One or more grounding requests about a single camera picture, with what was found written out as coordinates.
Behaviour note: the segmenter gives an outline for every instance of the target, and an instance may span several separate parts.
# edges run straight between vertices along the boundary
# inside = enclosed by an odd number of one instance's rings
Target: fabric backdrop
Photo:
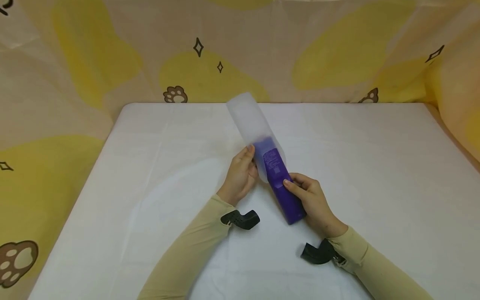
[[[425,102],[480,159],[480,0],[0,0],[0,79],[2,299],[131,102]]]

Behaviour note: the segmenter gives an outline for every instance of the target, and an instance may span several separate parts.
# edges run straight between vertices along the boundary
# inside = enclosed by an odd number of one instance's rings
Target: beige sleeve
[[[220,218],[235,207],[214,195],[158,261],[138,299],[185,299],[230,225]]]
[[[376,300],[432,299],[405,272],[372,247],[352,227],[338,238],[328,239],[346,261],[339,264],[356,275]]]

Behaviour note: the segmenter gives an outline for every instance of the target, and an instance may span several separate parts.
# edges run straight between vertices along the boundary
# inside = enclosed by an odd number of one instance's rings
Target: white tablecloth
[[[262,104],[289,171],[316,178],[334,213],[435,299],[480,295],[480,175],[422,104]],[[110,134],[32,300],[135,299],[163,252],[221,185],[241,137],[225,104],[129,104]],[[191,299],[369,299],[319,239],[288,226],[268,187]]]

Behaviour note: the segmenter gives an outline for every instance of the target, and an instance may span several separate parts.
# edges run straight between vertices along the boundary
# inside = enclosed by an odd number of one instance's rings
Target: hand
[[[255,147],[245,147],[233,157],[228,168],[227,178],[222,187],[216,193],[220,199],[237,206],[238,202],[245,197],[255,185],[258,178],[257,166],[253,162]]]
[[[287,190],[297,196],[307,212],[305,220],[320,236],[335,238],[344,234],[348,226],[332,213],[325,199],[320,183],[298,173],[290,173],[293,183],[284,180]]]

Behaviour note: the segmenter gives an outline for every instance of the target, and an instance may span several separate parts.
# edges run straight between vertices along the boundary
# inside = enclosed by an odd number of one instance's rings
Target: brown paw print
[[[183,91],[183,87],[177,85],[169,86],[167,91],[163,93],[165,102],[168,103],[187,103],[187,94]]]
[[[12,287],[32,268],[37,257],[38,246],[31,240],[0,246],[0,286]]]
[[[359,103],[377,103],[378,102],[378,88],[374,88],[369,91],[367,96],[364,97]]]

